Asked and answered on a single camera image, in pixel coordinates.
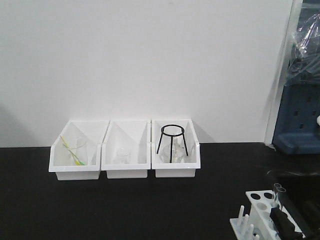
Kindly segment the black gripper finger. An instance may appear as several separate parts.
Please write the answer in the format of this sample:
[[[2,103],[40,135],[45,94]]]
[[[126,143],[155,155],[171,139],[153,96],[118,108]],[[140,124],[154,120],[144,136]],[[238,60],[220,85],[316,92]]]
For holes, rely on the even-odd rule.
[[[295,231],[295,225],[288,219],[286,213],[278,207],[271,209],[270,218],[275,224],[276,231],[281,240],[302,240],[303,234]]]

